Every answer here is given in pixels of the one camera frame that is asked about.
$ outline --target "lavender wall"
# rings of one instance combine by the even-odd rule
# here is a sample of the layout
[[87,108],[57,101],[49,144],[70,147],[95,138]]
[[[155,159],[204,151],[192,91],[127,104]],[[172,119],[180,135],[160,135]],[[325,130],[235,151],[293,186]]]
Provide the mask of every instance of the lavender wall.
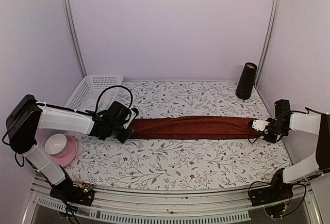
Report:
[[[65,104],[81,80],[62,0],[0,0],[0,134],[27,93]],[[43,142],[49,133],[39,133]],[[0,145],[0,223],[20,223],[34,172]]]
[[[330,112],[330,0],[281,0],[266,67],[259,85],[270,110],[289,99],[291,109],[305,106]],[[317,137],[291,132],[285,140],[293,162],[311,155]],[[330,223],[330,177],[312,182],[324,223]]]
[[71,0],[89,74],[237,81],[258,63],[271,0]]

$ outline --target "pink saucer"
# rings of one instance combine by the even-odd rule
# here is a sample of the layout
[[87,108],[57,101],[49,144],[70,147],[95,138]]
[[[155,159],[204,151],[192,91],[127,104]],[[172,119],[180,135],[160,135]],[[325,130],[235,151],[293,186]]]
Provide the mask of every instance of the pink saucer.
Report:
[[73,138],[71,135],[65,135],[65,136],[68,139],[67,152],[62,157],[59,158],[52,157],[55,163],[62,167],[68,166],[72,162],[78,150],[78,145],[75,138]]

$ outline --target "folded cloth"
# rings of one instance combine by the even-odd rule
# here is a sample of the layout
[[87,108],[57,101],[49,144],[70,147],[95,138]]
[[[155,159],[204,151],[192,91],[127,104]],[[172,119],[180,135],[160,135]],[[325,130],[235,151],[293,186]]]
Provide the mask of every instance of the folded cloth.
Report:
[[189,116],[135,119],[130,139],[247,139],[259,133],[249,127],[253,118]]

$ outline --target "laundry basket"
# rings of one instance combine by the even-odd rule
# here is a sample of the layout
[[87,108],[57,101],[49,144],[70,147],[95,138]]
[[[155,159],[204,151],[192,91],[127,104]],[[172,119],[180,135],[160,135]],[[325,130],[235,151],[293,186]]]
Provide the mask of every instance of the laundry basket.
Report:
[[[121,85],[122,75],[95,74],[82,79],[65,104],[66,107],[76,110],[94,110],[96,101],[101,92],[109,87]],[[105,92],[98,105],[98,111],[108,109],[118,94],[119,88]]]

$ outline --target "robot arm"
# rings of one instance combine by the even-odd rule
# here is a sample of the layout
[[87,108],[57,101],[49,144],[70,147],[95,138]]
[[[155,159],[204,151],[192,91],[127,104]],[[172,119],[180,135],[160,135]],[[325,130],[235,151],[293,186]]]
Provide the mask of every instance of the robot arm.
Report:
[[264,139],[272,143],[278,136],[287,136],[289,130],[318,135],[317,148],[311,156],[274,174],[270,189],[266,192],[268,198],[274,200],[282,200],[286,198],[285,195],[291,195],[294,184],[330,171],[330,115],[294,112],[298,111],[290,110],[288,100],[279,100],[275,102],[275,119],[255,120],[252,123],[252,128],[260,131]]
[[34,96],[26,95],[6,120],[7,134],[11,149],[26,160],[52,184],[53,196],[67,201],[90,205],[91,194],[81,194],[86,189],[73,186],[72,180],[57,165],[43,147],[35,140],[37,129],[73,131],[105,140],[113,136],[124,143],[133,130],[129,124],[137,116],[136,109],[129,109],[119,102],[113,102],[101,115],[54,105],[39,103]]

